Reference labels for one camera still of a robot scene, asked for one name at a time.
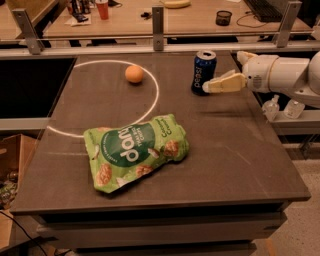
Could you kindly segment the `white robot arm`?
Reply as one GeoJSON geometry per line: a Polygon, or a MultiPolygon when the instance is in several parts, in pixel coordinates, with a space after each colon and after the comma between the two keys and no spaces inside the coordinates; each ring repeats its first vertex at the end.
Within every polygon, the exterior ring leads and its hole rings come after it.
{"type": "Polygon", "coordinates": [[[237,92],[247,87],[260,93],[281,93],[315,108],[320,107],[320,53],[308,58],[237,52],[242,72],[230,70],[206,81],[209,94],[237,92]]]}

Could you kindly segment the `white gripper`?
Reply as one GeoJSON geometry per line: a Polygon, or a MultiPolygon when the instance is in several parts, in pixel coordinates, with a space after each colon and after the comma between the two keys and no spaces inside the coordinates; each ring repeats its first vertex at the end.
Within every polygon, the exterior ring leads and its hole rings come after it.
{"type": "Polygon", "coordinates": [[[237,52],[237,61],[243,65],[242,73],[211,79],[203,84],[202,89],[209,94],[231,93],[247,87],[256,92],[268,93],[269,77],[277,55],[258,55],[247,51],[237,52]]]}

